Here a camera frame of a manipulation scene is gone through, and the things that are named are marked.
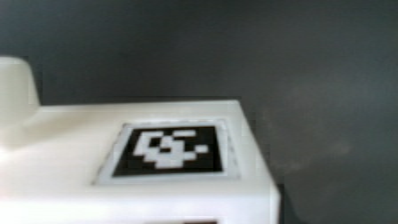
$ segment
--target white cylinder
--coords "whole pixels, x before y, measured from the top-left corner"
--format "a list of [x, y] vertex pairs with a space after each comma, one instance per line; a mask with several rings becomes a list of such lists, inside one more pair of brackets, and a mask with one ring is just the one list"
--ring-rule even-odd
[[0, 57], [0, 131], [23, 123], [39, 109], [28, 63]]

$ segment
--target white surface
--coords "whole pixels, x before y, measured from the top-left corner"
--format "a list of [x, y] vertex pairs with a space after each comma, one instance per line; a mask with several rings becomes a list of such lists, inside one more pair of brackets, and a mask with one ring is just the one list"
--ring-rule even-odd
[[[225, 121], [240, 178], [92, 184], [124, 123], [213, 119]], [[275, 223], [279, 194], [236, 101], [41, 107], [12, 122], [23, 125], [0, 141], [0, 223]]]

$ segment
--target dark gray background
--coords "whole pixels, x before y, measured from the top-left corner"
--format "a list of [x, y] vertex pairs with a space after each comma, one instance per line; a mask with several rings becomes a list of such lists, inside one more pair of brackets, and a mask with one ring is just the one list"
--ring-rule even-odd
[[302, 222], [398, 223], [398, 1], [2, 0], [0, 54], [44, 105], [240, 99]]

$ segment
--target white box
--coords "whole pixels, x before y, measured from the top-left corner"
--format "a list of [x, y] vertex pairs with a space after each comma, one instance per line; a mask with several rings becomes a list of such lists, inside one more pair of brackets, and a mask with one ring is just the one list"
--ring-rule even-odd
[[[209, 132], [197, 128], [211, 125]], [[165, 157], [172, 163], [160, 161], [163, 148], [142, 137], [147, 128], [170, 128], [156, 144], [176, 146], [167, 149], [174, 156]], [[135, 130], [140, 148], [135, 140], [126, 147]], [[215, 170], [195, 164], [201, 159], [215, 164], [202, 133], [217, 136]], [[181, 140], [185, 135], [197, 139]], [[181, 147], [193, 150], [183, 157]], [[126, 151], [119, 181], [112, 175], [122, 150], [137, 152]], [[133, 153], [144, 155], [144, 165], [129, 160]], [[144, 166], [149, 173], [131, 174], [128, 169]], [[279, 193], [236, 101], [44, 106], [2, 136], [3, 224], [275, 224], [277, 211]]]

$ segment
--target white plastic object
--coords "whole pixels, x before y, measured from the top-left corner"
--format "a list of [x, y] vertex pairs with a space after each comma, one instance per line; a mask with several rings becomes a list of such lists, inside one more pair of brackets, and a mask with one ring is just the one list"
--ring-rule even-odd
[[[25, 66], [5, 69], [25, 77]], [[0, 144], [0, 223], [277, 223], [279, 193], [236, 101], [42, 106], [32, 117], [23, 114], [21, 120], [10, 116], [12, 124], [23, 122], [18, 148]], [[174, 180], [158, 174], [149, 182], [96, 183], [126, 124], [163, 128], [215, 120], [238, 176]]]
[[23, 123], [37, 108], [28, 64], [18, 58], [0, 57], [0, 131]]

